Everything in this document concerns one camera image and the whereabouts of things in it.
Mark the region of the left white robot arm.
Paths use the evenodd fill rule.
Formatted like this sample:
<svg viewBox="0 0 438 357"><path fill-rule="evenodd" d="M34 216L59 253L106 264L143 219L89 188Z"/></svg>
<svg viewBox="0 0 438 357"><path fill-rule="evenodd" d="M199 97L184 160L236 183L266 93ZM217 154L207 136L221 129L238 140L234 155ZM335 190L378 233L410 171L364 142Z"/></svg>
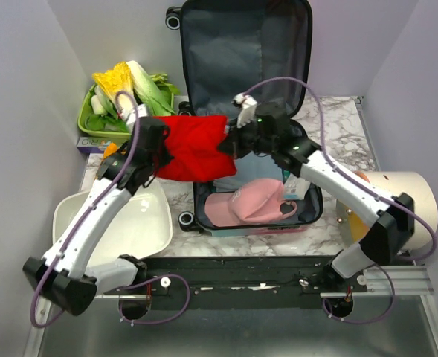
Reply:
<svg viewBox="0 0 438 357"><path fill-rule="evenodd" d="M145 287L144 258L172 239L167 198L154 180L172 158L165 147L169 133L162 120L140 118L131 140L104 159L64 232L22 268L36 298L78 316L98 295L114 289L136 294Z"/></svg>

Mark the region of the pink and teal kids suitcase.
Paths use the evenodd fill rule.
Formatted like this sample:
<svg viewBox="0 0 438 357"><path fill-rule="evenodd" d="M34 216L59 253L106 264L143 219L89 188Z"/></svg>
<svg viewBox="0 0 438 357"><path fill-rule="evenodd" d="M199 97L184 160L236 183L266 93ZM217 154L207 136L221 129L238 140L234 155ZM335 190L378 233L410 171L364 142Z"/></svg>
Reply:
<svg viewBox="0 0 438 357"><path fill-rule="evenodd" d="M182 114L224 114L235 120L235 94L253 89L260 104L273 103L291 119L305 98L312 48L312 8L307 1L186 1L170 7L166 26L181 37L188 99ZM183 231L218 237L301 231L323 213L321 189L310 184L304 200L297 200L293 216L264 225L216 227L204 204L218 191L213 181L193 185L193 211L179 215Z"/></svg>

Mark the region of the light blue denim garment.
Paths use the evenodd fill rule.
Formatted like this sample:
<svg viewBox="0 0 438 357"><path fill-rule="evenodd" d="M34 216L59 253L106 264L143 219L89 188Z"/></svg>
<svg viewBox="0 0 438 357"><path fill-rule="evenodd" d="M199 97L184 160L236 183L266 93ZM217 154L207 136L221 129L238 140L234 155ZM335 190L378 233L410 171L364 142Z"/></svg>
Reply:
<svg viewBox="0 0 438 357"><path fill-rule="evenodd" d="M247 154L244 158L234 161L236 173L232 176L219 178L213 181L218 191L235 191L255 179L276 179L283 181L283 171L269 156Z"/></svg>

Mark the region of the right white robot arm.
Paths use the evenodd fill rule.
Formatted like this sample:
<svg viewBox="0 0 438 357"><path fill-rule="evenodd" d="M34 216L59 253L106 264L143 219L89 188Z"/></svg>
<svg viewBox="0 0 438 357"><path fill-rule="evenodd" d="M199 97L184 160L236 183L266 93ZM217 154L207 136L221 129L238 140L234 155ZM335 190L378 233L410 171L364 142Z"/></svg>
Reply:
<svg viewBox="0 0 438 357"><path fill-rule="evenodd" d="M415 231L414 200L406 193L393 195L355 175L332 160L277 105L263 103L240 109L219 150L241 158L250 152L270 155L291 174L319 186L355 213L368 232L337 253L319 278L337 292L361 270L393 261Z"/></svg>

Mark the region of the pink baseball cap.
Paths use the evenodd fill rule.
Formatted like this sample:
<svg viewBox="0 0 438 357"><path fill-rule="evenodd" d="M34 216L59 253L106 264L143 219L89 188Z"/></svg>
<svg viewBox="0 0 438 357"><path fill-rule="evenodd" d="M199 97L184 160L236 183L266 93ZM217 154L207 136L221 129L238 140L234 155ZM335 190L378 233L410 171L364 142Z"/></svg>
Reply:
<svg viewBox="0 0 438 357"><path fill-rule="evenodd" d="M204 212L216 227L264 225L279 222L297 211L295 201L283 198L284 184L274 178L259 178L233 193L207 197Z"/></svg>

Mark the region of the red garment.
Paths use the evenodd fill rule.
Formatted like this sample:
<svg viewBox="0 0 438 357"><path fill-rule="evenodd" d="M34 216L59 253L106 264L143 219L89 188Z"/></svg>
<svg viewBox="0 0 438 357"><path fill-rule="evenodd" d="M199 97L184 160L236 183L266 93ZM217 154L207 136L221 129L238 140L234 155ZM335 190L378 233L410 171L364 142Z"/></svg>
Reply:
<svg viewBox="0 0 438 357"><path fill-rule="evenodd" d="M173 159L158 170L157 177L203 183L236 174L232 156L218 151L226 138L226 116L170 115L160 120L170 128L165 147Z"/></svg>

